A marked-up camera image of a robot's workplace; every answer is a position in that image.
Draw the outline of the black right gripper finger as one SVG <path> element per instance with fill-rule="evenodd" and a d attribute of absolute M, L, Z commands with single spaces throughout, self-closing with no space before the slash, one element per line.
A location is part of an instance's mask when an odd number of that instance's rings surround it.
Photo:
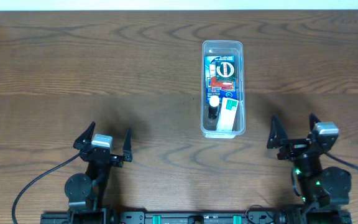
<path fill-rule="evenodd" d="M 285 128 L 278 116 L 271 117 L 270 133 L 267 141 L 267 149 L 276 149 L 283 146 L 282 140 L 288 139 Z"/>
<path fill-rule="evenodd" d="M 310 131 L 312 131 L 314 129 L 315 124 L 320 123 L 320 119 L 314 114 L 311 113 L 309 115 L 309 126 L 310 126 Z"/>

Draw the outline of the blue Kool Fever box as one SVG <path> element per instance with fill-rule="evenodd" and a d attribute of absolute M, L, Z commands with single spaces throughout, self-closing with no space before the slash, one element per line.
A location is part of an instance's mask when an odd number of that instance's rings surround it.
<path fill-rule="evenodd" d="M 237 68 L 236 68 L 236 82 L 234 84 L 234 90 L 222 90 L 220 88 L 211 87 L 211 79 L 209 77 L 209 65 L 212 62 L 222 61 L 222 62 L 234 62 L 235 63 L 235 56 L 233 55 L 222 55 L 222 56 L 205 56 L 204 58 L 204 80 L 205 80 L 205 90 L 206 90 L 206 97 L 207 100 L 213 95 L 219 96 L 220 99 L 222 98 L 233 98 L 237 99 Z"/>

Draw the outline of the white and green medicine box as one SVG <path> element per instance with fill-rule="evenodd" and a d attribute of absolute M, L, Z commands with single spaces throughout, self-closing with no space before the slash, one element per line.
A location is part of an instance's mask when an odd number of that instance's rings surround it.
<path fill-rule="evenodd" d="M 232 131 L 236 118 L 239 101 L 232 98 L 223 98 L 219 114 L 217 131 Z"/>

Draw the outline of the red and green medicine box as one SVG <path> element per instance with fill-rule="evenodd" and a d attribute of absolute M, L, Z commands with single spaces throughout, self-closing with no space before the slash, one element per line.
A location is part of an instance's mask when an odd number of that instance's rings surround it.
<path fill-rule="evenodd" d="M 209 65 L 209 77 L 211 79 L 211 87 L 220 88 L 222 90 L 233 91 L 235 80 L 218 80 L 216 76 L 216 66 L 215 62 L 210 63 Z"/>

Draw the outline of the dark bottle with white cap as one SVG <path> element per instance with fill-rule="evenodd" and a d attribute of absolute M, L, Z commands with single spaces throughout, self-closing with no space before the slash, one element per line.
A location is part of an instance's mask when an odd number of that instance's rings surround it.
<path fill-rule="evenodd" d="M 216 119 L 218 117 L 219 105 L 220 105 L 219 96 L 213 95 L 209 98 L 209 105 L 208 105 L 209 119 Z"/>

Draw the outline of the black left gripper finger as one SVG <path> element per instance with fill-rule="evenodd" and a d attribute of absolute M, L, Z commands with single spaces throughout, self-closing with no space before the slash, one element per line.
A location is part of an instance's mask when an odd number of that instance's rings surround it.
<path fill-rule="evenodd" d="M 75 149 L 84 150 L 91 144 L 95 126 L 96 123 L 92 121 L 88 128 L 74 141 L 73 147 Z"/>
<path fill-rule="evenodd" d="M 131 145 L 131 130 L 128 129 L 126 133 L 126 138 L 123 145 L 123 160 L 125 162 L 132 162 L 132 145 Z"/>

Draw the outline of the dark green round-logo box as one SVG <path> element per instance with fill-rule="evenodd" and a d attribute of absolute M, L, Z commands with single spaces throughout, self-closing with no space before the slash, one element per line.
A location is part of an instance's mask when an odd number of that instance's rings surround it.
<path fill-rule="evenodd" d="M 218 80 L 235 80 L 236 68 L 234 62 L 216 61 L 216 76 Z"/>

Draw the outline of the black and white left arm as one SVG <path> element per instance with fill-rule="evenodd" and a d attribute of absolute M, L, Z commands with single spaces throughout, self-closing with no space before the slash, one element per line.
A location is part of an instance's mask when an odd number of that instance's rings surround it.
<path fill-rule="evenodd" d="M 93 134 L 95 125 L 92 122 L 73 143 L 88 166 L 86 172 L 72 175 L 65 184 L 69 224 L 119 223 L 117 212 L 103 207 L 103 195 L 111 168 L 122 168 L 125 162 L 132 161 L 131 131 L 126 133 L 123 154 L 117 155 L 112 153 L 111 136 Z"/>

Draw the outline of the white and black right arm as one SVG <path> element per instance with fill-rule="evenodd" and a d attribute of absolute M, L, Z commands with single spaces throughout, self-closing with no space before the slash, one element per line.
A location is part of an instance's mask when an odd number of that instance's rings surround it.
<path fill-rule="evenodd" d="M 291 181 L 302 205 L 287 205 L 274 215 L 274 223 L 351 223 L 351 214 L 341 207 L 349 204 L 350 172 L 339 167 L 322 168 L 320 157 L 333 147 L 339 129 L 309 115 L 310 130 L 303 139 L 290 139 L 277 116 L 271 117 L 268 149 L 278 149 L 277 159 L 293 163 Z"/>

